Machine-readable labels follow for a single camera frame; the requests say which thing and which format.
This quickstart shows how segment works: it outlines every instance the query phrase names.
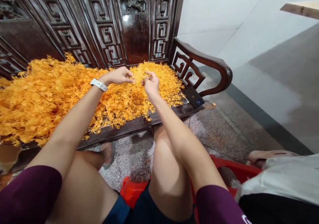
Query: white watch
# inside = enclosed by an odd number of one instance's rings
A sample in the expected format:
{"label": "white watch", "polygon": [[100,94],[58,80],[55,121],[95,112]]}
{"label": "white watch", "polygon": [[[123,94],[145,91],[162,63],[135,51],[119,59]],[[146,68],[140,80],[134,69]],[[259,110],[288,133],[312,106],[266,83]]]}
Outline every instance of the white watch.
{"label": "white watch", "polygon": [[90,83],[90,85],[95,85],[97,86],[100,90],[102,90],[103,92],[106,92],[107,91],[107,86],[104,85],[102,82],[98,81],[97,79],[93,79]]}

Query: fingers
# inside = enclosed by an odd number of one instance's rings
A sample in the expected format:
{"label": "fingers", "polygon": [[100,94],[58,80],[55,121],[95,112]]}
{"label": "fingers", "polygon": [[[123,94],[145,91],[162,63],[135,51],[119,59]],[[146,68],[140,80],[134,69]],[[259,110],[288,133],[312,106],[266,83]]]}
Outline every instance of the fingers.
{"label": "fingers", "polygon": [[144,79],[141,81],[141,83],[142,84],[145,84],[146,83],[146,81],[151,81],[151,77],[149,77],[149,76],[144,76]]}
{"label": "fingers", "polygon": [[133,78],[133,73],[130,70],[127,70],[125,76]]}
{"label": "fingers", "polygon": [[151,72],[151,71],[144,71],[145,74],[151,76],[151,77],[156,77],[156,74],[154,72]]}
{"label": "fingers", "polygon": [[128,78],[128,77],[127,77],[124,82],[125,82],[125,83],[133,84],[133,83],[135,83],[135,79],[131,79],[131,78]]}

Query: navy shorts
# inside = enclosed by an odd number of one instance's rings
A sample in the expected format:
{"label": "navy shorts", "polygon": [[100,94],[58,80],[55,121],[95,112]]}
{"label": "navy shorts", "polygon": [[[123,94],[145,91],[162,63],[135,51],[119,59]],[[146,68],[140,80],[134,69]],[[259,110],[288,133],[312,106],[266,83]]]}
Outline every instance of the navy shorts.
{"label": "navy shorts", "polygon": [[134,209],[131,209],[124,201],[121,195],[117,198],[113,208],[107,215],[103,224],[131,224],[131,223],[182,223],[194,224],[194,213],[191,218],[184,222],[175,222],[166,217],[156,206],[149,192],[149,183],[145,190],[140,194]]}

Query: smartphone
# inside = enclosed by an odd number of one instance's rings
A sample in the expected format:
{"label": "smartphone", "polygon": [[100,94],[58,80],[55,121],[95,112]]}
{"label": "smartphone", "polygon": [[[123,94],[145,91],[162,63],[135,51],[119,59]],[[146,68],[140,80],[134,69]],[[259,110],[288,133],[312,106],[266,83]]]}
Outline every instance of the smartphone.
{"label": "smartphone", "polygon": [[184,94],[191,105],[196,109],[205,103],[204,99],[198,94],[194,87],[190,86],[184,91]]}

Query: thigh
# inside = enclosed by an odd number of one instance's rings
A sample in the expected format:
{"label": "thigh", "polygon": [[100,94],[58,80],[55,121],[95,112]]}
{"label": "thigh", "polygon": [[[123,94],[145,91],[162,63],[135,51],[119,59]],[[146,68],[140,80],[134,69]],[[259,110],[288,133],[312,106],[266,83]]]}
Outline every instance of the thigh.
{"label": "thigh", "polygon": [[101,224],[118,194],[97,170],[100,158],[93,152],[76,152],[71,168],[47,223]]}
{"label": "thigh", "polygon": [[175,157],[163,126],[154,133],[150,195],[159,210],[173,221],[185,221],[193,213],[189,176]]}

